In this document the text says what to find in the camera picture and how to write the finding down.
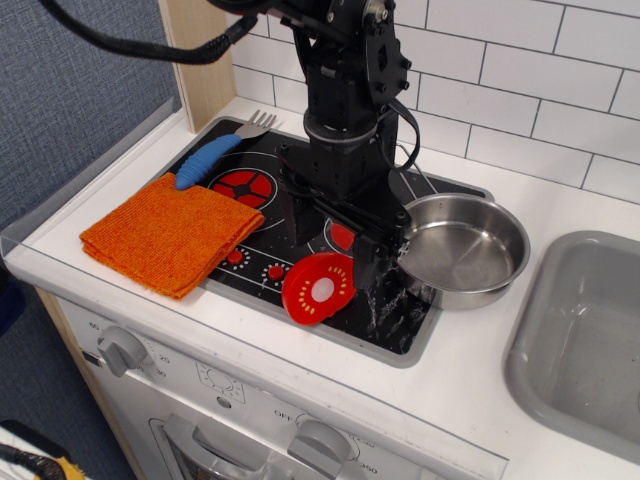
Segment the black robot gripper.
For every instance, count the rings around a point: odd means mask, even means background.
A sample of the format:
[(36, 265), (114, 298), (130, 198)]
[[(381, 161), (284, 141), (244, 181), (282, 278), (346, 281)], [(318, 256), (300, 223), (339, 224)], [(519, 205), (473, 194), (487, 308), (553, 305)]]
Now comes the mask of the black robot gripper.
[(366, 133), (340, 132), (307, 113), (309, 142), (276, 148), (283, 215), (294, 245), (318, 236), (326, 216), (352, 228), (359, 290), (368, 290), (406, 243), (409, 215), (389, 184), (398, 123), (398, 113), (389, 110)]

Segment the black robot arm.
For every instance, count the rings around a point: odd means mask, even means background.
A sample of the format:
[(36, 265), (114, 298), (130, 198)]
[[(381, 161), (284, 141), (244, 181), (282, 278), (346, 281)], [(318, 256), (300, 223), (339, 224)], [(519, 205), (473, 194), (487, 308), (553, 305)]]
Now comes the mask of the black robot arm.
[(355, 233), (353, 284), (364, 290), (400, 255), (410, 222), (389, 185), (396, 170), (398, 102), (410, 61), (392, 1), (218, 1), (241, 16), (290, 28), (307, 86), (307, 144), (282, 144), (282, 209), (292, 240), (318, 236), (326, 218)]

